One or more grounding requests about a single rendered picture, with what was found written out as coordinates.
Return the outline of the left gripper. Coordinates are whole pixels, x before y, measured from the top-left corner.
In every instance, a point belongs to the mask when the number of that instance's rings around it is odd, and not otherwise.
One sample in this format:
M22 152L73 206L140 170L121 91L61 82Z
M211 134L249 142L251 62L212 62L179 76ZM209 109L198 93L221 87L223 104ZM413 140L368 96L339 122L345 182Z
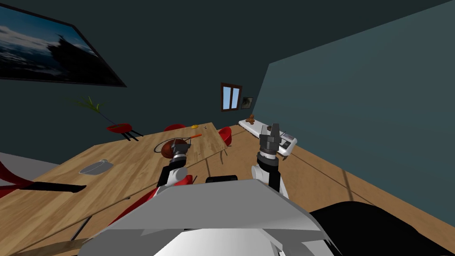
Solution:
M171 150L173 153L173 159L176 158L185 158L186 159L186 154L189 150L189 144L175 144L173 143L171 145Z

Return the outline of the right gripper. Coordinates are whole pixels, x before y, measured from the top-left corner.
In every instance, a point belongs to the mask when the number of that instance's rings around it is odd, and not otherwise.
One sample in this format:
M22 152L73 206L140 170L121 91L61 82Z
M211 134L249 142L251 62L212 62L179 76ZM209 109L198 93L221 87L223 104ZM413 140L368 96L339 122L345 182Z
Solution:
M279 124L273 123L273 127L267 126L267 134L259 135L259 150L269 155L276 155L279 151L279 145L281 141L282 139L280 137Z

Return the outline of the brown basketball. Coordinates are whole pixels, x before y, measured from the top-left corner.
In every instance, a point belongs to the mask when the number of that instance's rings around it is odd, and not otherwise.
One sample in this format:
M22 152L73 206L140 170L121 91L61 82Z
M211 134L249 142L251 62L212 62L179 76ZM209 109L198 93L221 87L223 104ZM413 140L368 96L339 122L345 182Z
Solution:
M168 141L162 143L161 146L158 147L156 151L160 151L161 155L164 158L171 159L173 157L173 153L172 153L172 150L171 150L171 145L173 143L175 143L175 144L187 144L187 142L185 140L179 139L179 138L175 138L175 139L171 139L171 140L168 140Z

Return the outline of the white low shelf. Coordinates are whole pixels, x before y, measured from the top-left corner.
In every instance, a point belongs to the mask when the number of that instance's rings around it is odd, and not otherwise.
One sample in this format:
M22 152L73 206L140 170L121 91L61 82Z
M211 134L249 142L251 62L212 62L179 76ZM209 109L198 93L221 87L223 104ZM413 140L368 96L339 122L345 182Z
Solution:
M247 120L241 120L238 122L238 125L243 127L245 130L247 130L257 138L259 138L260 134L264 132L267 133L268 125L257 120L254 120L251 123L247 122ZM297 144L297 139L283 131L280 131L280 137L282 141L279 145L279 151L277 153L283 157L283 160L286 160L287 157L291 154L295 145Z

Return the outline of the brown framed window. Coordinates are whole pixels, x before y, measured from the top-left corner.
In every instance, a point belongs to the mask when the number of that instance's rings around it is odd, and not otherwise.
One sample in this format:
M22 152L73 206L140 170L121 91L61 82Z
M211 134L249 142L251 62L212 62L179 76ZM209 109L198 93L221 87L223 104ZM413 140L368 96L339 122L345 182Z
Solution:
M240 85L221 83L221 112L239 109L243 87Z

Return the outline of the wooden table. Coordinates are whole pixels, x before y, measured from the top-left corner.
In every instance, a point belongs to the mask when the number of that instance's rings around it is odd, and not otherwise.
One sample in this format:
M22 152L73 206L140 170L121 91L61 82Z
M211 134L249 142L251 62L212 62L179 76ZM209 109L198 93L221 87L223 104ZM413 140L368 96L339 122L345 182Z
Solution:
M16 190L0 198L0 256L10 256L156 184L169 160L154 148L174 137L191 140L187 166L227 148L212 123L159 132L139 141L92 146L37 178L39 182L87 185L78 193ZM79 171L107 159L113 167L96 176Z

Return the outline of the green plant in red pot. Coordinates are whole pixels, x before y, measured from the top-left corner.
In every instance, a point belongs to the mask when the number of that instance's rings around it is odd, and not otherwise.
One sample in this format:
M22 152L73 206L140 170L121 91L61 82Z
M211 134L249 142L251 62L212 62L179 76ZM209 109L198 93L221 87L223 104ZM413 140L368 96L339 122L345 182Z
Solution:
M143 134L134 131L132 126L129 123L114 122L110 118L108 118L105 114L103 114L103 112L101 111L101 107L105 105L105 102L96 103L90 96L81 97L80 100L72 100L72 101L77 106L90 109L90 110L94 111L95 113L99 114L100 116L102 116L103 119L105 119L110 124L110 126L106 127L106 129L108 131L115 133L115 134L121 134L128 141L131 141L131 139L138 141L138 139L135 136L133 136L132 133L134 133L140 137L144 136Z

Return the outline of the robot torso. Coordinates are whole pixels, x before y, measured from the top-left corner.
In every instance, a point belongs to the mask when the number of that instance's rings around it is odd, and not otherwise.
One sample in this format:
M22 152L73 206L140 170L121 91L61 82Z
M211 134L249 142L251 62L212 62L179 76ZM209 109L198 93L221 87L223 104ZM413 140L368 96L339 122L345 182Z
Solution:
M78 256L330 256L309 213L259 180L174 186L86 242Z

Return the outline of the grey bowl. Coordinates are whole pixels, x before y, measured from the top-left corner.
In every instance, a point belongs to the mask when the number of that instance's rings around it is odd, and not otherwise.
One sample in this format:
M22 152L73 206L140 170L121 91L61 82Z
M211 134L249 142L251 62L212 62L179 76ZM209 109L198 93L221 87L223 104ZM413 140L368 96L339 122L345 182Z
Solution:
M107 159L102 159L97 161L87 167L82 168L79 173L84 175L96 176L103 172L106 172L113 167L113 164L110 163Z

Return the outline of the large dark landscape picture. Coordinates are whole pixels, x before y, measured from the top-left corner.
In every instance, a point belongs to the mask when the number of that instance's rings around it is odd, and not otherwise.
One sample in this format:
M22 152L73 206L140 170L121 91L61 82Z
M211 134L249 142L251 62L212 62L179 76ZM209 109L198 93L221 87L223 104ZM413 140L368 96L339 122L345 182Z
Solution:
M125 87L74 25L3 3L0 79Z

